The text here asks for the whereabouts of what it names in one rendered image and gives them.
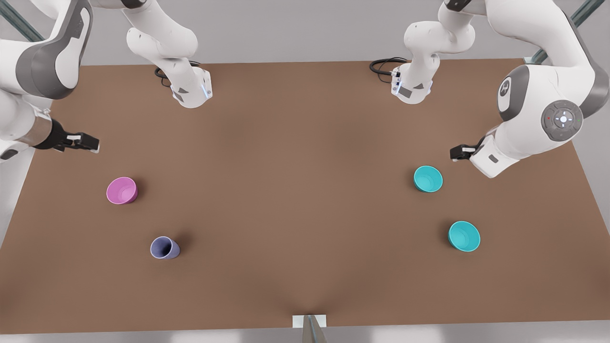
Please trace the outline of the lavender blue cup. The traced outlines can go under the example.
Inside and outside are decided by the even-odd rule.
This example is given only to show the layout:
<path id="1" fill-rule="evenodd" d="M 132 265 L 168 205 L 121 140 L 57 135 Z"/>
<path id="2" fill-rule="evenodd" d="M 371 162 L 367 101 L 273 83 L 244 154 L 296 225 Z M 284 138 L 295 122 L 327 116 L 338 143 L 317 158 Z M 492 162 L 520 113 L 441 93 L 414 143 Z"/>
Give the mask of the lavender blue cup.
<path id="1" fill-rule="evenodd" d="M 155 238 L 150 245 L 150 254 L 155 259 L 174 259 L 180 252 L 177 242 L 166 236 Z"/>

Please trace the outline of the silver frame post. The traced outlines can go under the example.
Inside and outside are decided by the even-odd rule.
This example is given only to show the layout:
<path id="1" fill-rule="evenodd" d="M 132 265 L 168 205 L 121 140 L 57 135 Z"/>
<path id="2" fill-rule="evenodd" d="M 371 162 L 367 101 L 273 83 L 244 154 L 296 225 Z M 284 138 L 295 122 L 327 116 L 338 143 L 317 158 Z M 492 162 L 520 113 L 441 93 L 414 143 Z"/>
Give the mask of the silver frame post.
<path id="1" fill-rule="evenodd" d="M 7 0 L 0 0 L 0 16 L 15 28 L 27 41 L 44 41 L 44 37 L 40 35 Z"/>
<path id="2" fill-rule="evenodd" d="M 327 327 L 326 314 L 292 315 L 292 327 L 302 329 L 302 343 L 327 343 L 322 330 Z"/>
<path id="3" fill-rule="evenodd" d="M 570 20 L 576 28 L 579 28 L 597 9 L 601 8 L 606 0 L 584 0 L 584 2 L 571 14 Z M 542 65 L 547 59 L 548 54 L 540 49 L 530 57 L 523 57 L 525 64 Z"/>

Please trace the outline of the pink bowl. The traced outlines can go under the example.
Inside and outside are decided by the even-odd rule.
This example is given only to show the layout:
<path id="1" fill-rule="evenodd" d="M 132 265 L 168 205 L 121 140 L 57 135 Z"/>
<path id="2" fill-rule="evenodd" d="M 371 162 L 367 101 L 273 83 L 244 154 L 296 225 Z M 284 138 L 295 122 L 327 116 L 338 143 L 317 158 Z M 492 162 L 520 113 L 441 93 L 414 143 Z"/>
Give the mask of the pink bowl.
<path id="1" fill-rule="evenodd" d="M 113 204 L 129 204 L 136 200 L 139 189 L 135 180 L 129 177 L 120 177 L 110 182 L 105 195 L 109 202 Z"/>

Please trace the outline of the teal bowl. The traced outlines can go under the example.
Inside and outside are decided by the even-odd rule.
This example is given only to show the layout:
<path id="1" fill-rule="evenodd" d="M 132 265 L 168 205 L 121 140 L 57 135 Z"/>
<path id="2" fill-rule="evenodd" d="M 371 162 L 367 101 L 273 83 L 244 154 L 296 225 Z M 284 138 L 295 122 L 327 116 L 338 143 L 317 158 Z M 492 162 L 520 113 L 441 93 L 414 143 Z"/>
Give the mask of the teal bowl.
<path id="1" fill-rule="evenodd" d="M 473 252 L 481 244 L 481 234 L 473 224 L 460 220 L 451 224 L 448 241 L 459 251 Z"/>
<path id="2" fill-rule="evenodd" d="M 440 171 L 433 166 L 420 166 L 413 174 L 415 187 L 426 193 L 438 191 L 444 184 L 444 178 Z"/>

